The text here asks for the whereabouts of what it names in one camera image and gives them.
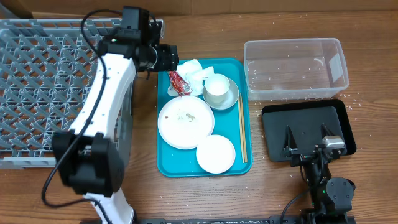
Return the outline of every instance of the black plastic tray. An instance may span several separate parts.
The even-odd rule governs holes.
[[[265,106],[262,109],[262,122],[269,158],[274,162],[290,160],[289,157],[282,156],[287,125],[292,130],[298,149],[303,152],[313,151],[314,145],[322,140],[322,123],[345,141],[346,147],[342,155],[352,155],[356,152],[353,132],[341,100]]]

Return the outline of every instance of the teal plastic tray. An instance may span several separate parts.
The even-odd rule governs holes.
[[[235,147],[236,158],[232,167],[222,174],[209,174],[204,171],[197,162],[196,148],[189,150],[176,149],[168,145],[157,131],[157,167],[167,177],[206,177],[214,175],[242,175],[247,173],[252,164],[251,132],[248,108],[248,95],[246,79],[241,62],[232,58],[203,59],[198,60],[203,68],[214,67],[215,73],[220,73],[232,79],[238,86],[243,98],[244,125],[246,132],[246,151],[248,162],[243,163],[241,152],[241,137],[239,129],[238,103],[228,110],[213,110],[215,127],[213,134],[219,134],[228,138]],[[170,85],[169,76],[165,72],[159,72],[157,90],[157,115],[163,106],[173,97],[167,94]]]

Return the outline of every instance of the crumpled napkin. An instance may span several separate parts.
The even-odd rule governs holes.
[[[214,75],[214,68],[210,66],[203,69],[198,60],[193,59],[185,62],[182,65],[177,65],[177,73],[183,78],[192,88],[191,96],[198,96],[203,94],[203,81],[208,77]],[[167,94],[170,96],[178,96],[173,86],[170,84],[167,89]]]

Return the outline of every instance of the wood grain surface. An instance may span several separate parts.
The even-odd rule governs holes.
[[[28,12],[55,13],[56,15],[85,15],[95,9],[121,9],[123,6],[142,7],[157,16],[398,9],[398,1],[394,0],[69,0],[62,1],[61,6],[54,4],[53,0],[2,0],[2,2],[6,2],[6,6],[16,12],[28,10]]]
[[[398,222],[398,11],[232,14],[165,17],[164,42],[181,59],[243,61],[248,40],[336,37],[345,54],[349,88],[336,95],[348,112],[358,150],[330,164],[332,175],[355,182],[358,223]],[[131,159],[123,182],[127,201],[140,218],[254,218],[278,215],[306,186],[297,167],[268,159],[261,119],[266,101],[249,103],[254,164],[245,175],[171,179],[156,166],[157,75],[137,79]],[[78,223],[97,218],[89,204],[50,209],[40,191],[50,169],[0,170],[0,223]],[[47,198],[80,198],[54,178]],[[310,207],[309,198],[288,214]]]

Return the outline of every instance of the chopsticks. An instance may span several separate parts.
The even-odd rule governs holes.
[[[242,162],[248,162],[248,154],[246,152],[246,132],[244,131],[244,113],[243,113],[243,101],[242,94],[239,94],[238,98],[238,112],[239,112],[239,129],[241,132],[241,150],[242,150]]]

